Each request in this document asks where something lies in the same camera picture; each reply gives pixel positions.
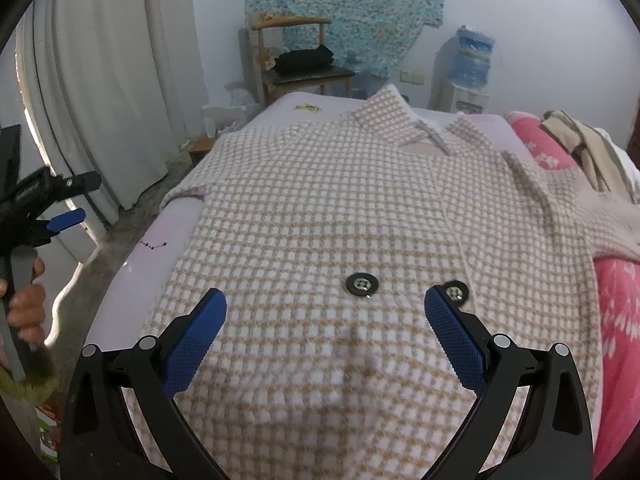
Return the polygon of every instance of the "human hand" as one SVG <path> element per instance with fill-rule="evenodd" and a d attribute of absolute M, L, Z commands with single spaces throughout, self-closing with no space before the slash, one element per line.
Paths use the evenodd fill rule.
<path fill-rule="evenodd" d="M 36 258 L 33 263 L 33 276 L 44 273 L 44 262 Z M 6 294 L 6 282 L 0 280 L 0 298 Z M 18 337 L 24 342 L 41 345 L 44 343 L 44 330 L 40 326 L 45 319 L 44 299 L 46 293 L 42 285 L 30 285 L 17 291 L 9 303 L 9 324 L 19 330 Z M 0 365 L 7 368 L 8 362 L 4 349 L 0 345 Z"/>

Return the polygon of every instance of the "floor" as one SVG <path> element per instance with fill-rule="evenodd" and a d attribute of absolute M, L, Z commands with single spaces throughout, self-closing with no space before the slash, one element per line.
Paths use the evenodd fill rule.
<path fill-rule="evenodd" d="M 121 210 L 120 220 L 108 229 L 108 240 L 100 253 L 84 266 L 78 282 L 60 304 L 60 334 L 50 351 L 63 394 L 68 391 L 76 361 L 111 280 L 158 215 L 164 196 L 189 173 L 191 161 L 184 153 L 167 166 L 169 173 L 164 179 L 147 189 L 129 211 Z"/>

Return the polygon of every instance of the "finger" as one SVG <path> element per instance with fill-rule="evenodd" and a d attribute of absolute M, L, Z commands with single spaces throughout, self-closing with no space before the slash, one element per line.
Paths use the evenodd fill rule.
<path fill-rule="evenodd" d="M 28 326 L 27 328 L 23 328 L 18 332 L 18 337 L 22 339 L 25 343 L 34 343 L 36 345 L 41 345 L 44 343 L 44 330 L 39 326 Z"/>
<path fill-rule="evenodd" d="M 42 285 L 30 285 L 22 288 L 14 294 L 9 302 L 12 309 L 30 308 L 32 306 L 42 307 L 47 293 Z"/>
<path fill-rule="evenodd" d="M 22 328 L 29 325 L 39 325 L 44 322 L 44 318 L 44 309 L 40 306 L 32 306 L 30 308 L 14 308 L 9 312 L 6 320 L 11 326 Z"/>
<path fill-rule="evenodd" d="M 33 278 L 39 278 L 44 274 L 44 262 L 41 258 L 36 258 L 33 262 Z"/>

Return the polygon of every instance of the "pink blanket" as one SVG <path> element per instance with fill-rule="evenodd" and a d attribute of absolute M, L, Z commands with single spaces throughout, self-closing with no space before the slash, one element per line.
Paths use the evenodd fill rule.
<path fill-rule="evenodd" d="M 576 162 L 529 114 L 507 120 L 546 170 Z M 640 420 L 640 265 L 618 258 L 594 261 L 600 296 L 604 387 L 594 478 L 620 452 Z"/>

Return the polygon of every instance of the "white mattress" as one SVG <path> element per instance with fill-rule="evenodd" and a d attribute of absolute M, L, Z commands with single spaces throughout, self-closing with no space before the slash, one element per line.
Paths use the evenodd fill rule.
<path fill-rule="evenodd" d="M 320 110 L 309 112 L 296 109 L 305 104 Z M 361 105 L 362 101 L 356 99 L 294 92 L 267 108 L 249 126 L 331 121 Z M 419 108 L 414 108 L 414 111 L 440 126 L 446 126 L 454 119 L 453 114 L 444 112 Z M 488 137 L 496 150 L 515 153 L 519 158 L 535 164 L 529 151 L 502 117 L 475 115 L 468 116 L 468 119 Z M 103 351 L 135 345 L 146 316 L 162 295 L 164 285 L 189 241 L 203 208 L 204 204 L 198 198 L 177 198 L 158 215 L 111 282 L 87 336 L 87 343 L 97 344 Z"/>

